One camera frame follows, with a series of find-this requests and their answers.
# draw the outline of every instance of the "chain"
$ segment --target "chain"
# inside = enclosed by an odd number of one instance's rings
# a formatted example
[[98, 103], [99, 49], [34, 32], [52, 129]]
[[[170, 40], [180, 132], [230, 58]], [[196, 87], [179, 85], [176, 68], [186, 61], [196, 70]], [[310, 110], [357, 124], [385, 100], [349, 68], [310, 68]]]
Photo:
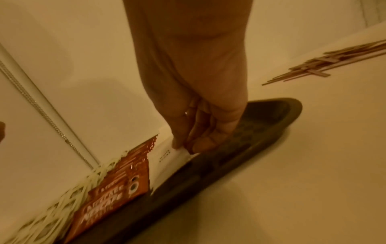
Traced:
[[90, 162], [80, 153], [80, 151], [70, 142], [66, 135], [59, 129], [59, 127], [52, 121], [46, 112], [39, 106], [39, 104], [31, 97], [31, 95], [24, 89], [20, 82], [12, 75], [7, 67], [0, 60], [0, 70], [8, 78], [9, 81], [16, 87], [16, 89], [27, 99], [27, 101], [39, 112], [39, 114], [51, 125], [51, 127], [64, 139], [64, 141], [76, 152], [76, 154], [87, 164], [88, 167], [94, 169]]

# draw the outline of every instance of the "black tray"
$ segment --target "black tray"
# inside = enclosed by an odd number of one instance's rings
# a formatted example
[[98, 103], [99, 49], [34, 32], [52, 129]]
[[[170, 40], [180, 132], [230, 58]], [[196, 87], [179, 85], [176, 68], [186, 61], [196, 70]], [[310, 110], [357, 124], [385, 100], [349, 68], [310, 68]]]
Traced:
[[281, 98], [249, 102], [233, 138], [182, 167], [152, 196], [117, 210], [70, 244], [120, 244], [162, 218], [257, 153], [273, 144], [300, 115], [302, 104]]

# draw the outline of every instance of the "table surface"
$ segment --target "table surface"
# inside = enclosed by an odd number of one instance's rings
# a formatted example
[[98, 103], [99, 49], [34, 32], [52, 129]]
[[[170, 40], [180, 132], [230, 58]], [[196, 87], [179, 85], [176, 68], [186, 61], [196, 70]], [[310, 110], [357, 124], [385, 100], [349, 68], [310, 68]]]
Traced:
[[386, 23], [303, 55], [249, 84], [250, 100], [292, 97], [299, 119], [267, 151], [130, 243], [386, 243], [386, 55], [268, 86], [305, 60], [386, 39]]

